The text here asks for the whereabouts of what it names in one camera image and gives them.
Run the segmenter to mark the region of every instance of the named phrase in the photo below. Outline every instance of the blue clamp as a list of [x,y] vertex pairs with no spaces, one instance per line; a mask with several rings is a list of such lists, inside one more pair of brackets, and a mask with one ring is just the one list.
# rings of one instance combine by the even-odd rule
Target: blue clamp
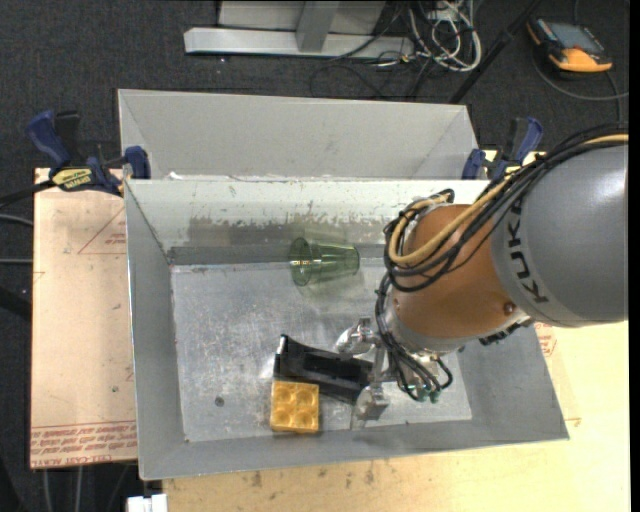
[[49,180],[62,190],[76,192],[96,190],[122,196],[123,180],[109,171],[112,165],[127,165],[125,178],[149,179],[151,167],[146,152],[140,146],[131,146],[124,156],[108,163],[102,158],[89,157],[84,165],[71,165],[71,154],[56,133],[54,116],[51,110],[41,112],[27,125],[27,136],[43,153],[54,162],[49,171]]
[[542,125],[533,117],[514,119],[511,122],[507,147],[499,150],[491,162],[486,160],[487,155],[484,151],[472,150],[462,170],[462,179],[478,179],[480,170],[486,167],[492,182],[501,181],[507,167],[522,165],[527,155],[538,147],[542,133]]
[[481,149],[472,150],[462,169],[462,179],[475,180],[480,174],[480,169],[485,165],[486,157],[487,154]]
[[490,168],[491,181],[501,181],[507,167],[522,165],[527,155],[540,144],[542,134],[542,125],[533,117],[514,119],[511,123],[507,148],[505,148],[497,165]]

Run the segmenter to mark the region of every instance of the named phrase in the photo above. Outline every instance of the green plastic cup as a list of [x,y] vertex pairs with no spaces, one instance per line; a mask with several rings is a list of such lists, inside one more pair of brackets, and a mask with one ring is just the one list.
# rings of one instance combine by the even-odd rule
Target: green plastic cup
[[360,269],[360,254],[353,245],[297,238],[289,250],[293,282],[306,286],[351,276]]

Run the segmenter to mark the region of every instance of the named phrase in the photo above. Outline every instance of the yellow lego block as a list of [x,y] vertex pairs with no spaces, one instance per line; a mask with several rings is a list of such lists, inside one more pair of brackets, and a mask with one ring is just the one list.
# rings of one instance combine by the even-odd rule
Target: yellow lego block
[[300,434],[317,432],[319,397],[317,384],[274,380],[271,386],[271,428]]

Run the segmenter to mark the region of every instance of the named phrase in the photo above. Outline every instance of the orange device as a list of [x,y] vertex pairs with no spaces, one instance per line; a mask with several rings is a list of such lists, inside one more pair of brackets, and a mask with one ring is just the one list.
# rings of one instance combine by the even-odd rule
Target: orange device
[[607,71],[613,66],[600,41],[583,25],[532,17],[527,30],[559,71],[587,74]]

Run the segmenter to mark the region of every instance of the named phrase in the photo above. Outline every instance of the dark gray carpet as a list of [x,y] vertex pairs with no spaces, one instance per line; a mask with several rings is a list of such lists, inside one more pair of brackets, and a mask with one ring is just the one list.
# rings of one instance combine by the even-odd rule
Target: dark gray carpet
[[[407,97],[416,82],[412,70],[373,70],[350,61],[340,62],[343,67],[327,68],[326,61],[313,58],[186,56],[183,33],[193,26],[214,24],[214,4],[1,0],[0,196],[28,187],[31,170],[49,165],[24,135],[28,121],[42,110],[79,111],[81,148],[92,153],[100,143],[107,156],[115,156],[119,151],[118,88],[446,103],[468,77],[455,73],[429,76]],[[475,24],[485,49],[528,4],[524,0],[478,4]],[[544,0],[537,13],[571,21],[574,6],[578,21],[593,29],[613,57],[613,70],[588,80],[555,81],[567,91],[559,92],[537,73],[530,39],[521,30],[462,100],[469,106],[482,147],[503,145],[515,117],[533,116],[542,123],[541,149],[586,128],[628,121],[628,97],[619,101],[593,98],[628,91],[629,2]],[[2,213],[32,218],[32,201],[21,201]],[[32,233],[27,226],[0,221],[0,258],[30,258],[31,251]],[[30,301],[31,268],[1,264],[0,292]],[[0,484],[0,510],[15,509],[19,502],[30,511],[47,510],[42,475],[27,468],[30,323],[0,308],[0,328],[0,459],[10,480]],[[105,510],[122,475],[123,495],[141,492],[135,468],[125,473],[119,465],[86,468],[82,510]],[[75,485],[73,471],[50,475],[56,511],[73,509]],[[13,499],[12,488],[16,491]],[[113,510],[119,504],[115,499]]]

